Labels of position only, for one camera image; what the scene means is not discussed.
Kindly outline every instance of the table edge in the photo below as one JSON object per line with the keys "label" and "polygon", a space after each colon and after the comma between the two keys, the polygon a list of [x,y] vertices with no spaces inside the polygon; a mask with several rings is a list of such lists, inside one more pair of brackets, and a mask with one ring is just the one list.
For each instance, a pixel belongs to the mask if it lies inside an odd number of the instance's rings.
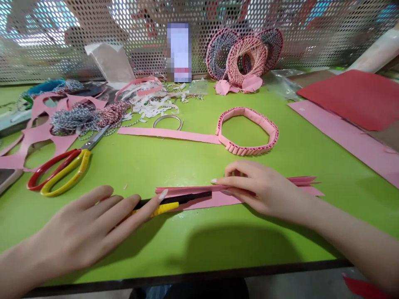
{"label": "table edge", "polygon": [[23,298],[47,297],[58,295],[71,295],[90,292],[104,292],[119,289],[132,289],[163,284],[176,284],[180,282],[196,280],[226,279],[234,277],[254,277],[263,275],[284,274],[291,272],[304,272],[315,270],[327,270],[342,267],[351,267],[349,260],[324,260],[317,262],[305,262],[283,265],[271,265],[208,272],[195,272],[177,275],[131,278],[123,280],[110,280],[101,282],[88,282],[81,284],[62,284],[57,286],[38,287],[27,293]]}

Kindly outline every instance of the hand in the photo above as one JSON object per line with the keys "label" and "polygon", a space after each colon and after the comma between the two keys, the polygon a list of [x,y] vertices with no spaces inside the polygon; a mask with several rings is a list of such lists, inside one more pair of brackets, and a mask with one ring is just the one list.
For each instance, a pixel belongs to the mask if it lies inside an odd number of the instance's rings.
{"label": "hand", "polygon": [[259,213],[302,225],[312,203],[318,200],[270,167],[246,160],[229,164],[224,177],[212,183],[231,186],[226,194],[243,200]]}
{"label": "hand", "polygon": [[112,195],[113,188],[101,186],[73,201],[55,214],[25,248],[40,267],[43,280],[93,265],[114,250],[157,209],[166,193],[153,197],[133,216],[140,201]]}

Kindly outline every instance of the string art frame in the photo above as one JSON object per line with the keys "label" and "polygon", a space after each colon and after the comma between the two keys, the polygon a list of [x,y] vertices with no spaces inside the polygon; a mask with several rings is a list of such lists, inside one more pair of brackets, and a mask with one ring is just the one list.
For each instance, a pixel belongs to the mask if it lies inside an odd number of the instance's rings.
{"label": "string art frame", "polygon": [[[248,55],[251,60],[251,69],[244,75],[239,70],[238,61],[240,57],[245,55]],[[247,76],[261,76],[264,73],[266,57],[267,48],[256,36],[247,36],[239,40],[232,47],[227,57],[226,72],[230,83],[241,86]]]}
{"label": "string art frame", "polygon": [[256,36],[263,42],[268,50],[264,69],[264,72],[267,73],[276,66],[280,59],[284,46],[283,34],[278,28],[268,28],[259,32]]}
{"label": "string art frame", "polygon": [[211,39],[207,49],[206,65],[209,75],[212,79],[222,80],[226,75],[226,68],[220,67],[217,55],[220,51],[228,49],[228,51],[239,41],[240,37],[237,32],[232,29],[225,28],[218,31]]}

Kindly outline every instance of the yellow utility knife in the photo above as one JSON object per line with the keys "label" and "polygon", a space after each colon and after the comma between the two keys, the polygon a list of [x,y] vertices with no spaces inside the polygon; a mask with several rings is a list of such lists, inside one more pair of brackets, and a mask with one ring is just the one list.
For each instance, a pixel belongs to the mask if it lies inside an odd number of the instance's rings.
{"label": "yellow utility knife", "polygon": [[[168,197],[162,201],[162,203],[155,210],[155,212],[151,215],[151,217],[155,217],[162,213],[169,212],[170,210],[174,210],[174,209],[178,208],[179,205],[187,203],[194,199],[206,198],[206,197],[211,197],[211,196],[212,196],[212,191],[206,191],[206,192],[201,192],[201,193],[196,193],[196,194],[186,194],[186,195]],[[150,201],[150,200],[149,199],[141,200],[134,208],[132,215],[134,215],[134,213],[136,213],[138,209],[142,208],[148,201]]]}

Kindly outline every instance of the finger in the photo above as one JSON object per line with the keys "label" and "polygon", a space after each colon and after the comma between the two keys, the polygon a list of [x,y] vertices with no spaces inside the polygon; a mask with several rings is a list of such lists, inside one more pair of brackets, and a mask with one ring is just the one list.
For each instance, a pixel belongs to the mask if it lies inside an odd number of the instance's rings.
{"label": "finger", "polygon": [[118,246],[127,237],[129,237],[140,225],[146,222],[152,213],[159,207],[160,202],[165,197],[164,195],[158,194],[153,197],[148,203],[146,203],[140,210],[134,215],[127,218],[121,224],[118,225],[113,231],[111,231],[104,239],[109,246]]}
{"label": "finger", "polygon": [[245,190],[238,189],[238,188],[229,188],[228,189],[231,194],[238,199],[241,199],[243,202],[248,204],[254,210],[259,213],[265,213],[265,204],[261,202],[259,199],[255,198],[252,194],[246,192]]}
{"label": "finger", "polygon": [[122,199],[123,197],[120,195],[113,195],[111,197],[103,199],[98,204],[91,207],[88,211],[90,211],[90,214],[94,218],[98,218],[106,211],[108,211],[110,208],[112,208],[114,205],[116,205],[118,202],[120,202]]}
{"label": "finger", "polygon": [[80,209],[88,209],[94,206],[97,202],[108,198],[112,195],[113,188],[111,186],[99,186],[89,193],[81,196],[79,199],[73,201],[71,203],[71,207],[80,208]]}
{"label": "finger", "polygon": [[224,176],[231,176],[235,170],[251,176],[251,174],[254,172],[254,167],[249,161],[237,160],[226,166]]}
{"label": "finger", "polygon": [[140,195],[135,194],[125,199],[122,199],[104,214],[102,214],[97,220],[96,225],[100,229],[104,229],[108,233],[113,229],[118,223],[120,223],[127,215],[131,214],[134,207],[141,200]]}
{"label": "finger", "polygon": [[251,178],[242,176],[228,176],[219,179],[213,179],[211,182],[217,185],[226,185],[257,193],[257,184]]}

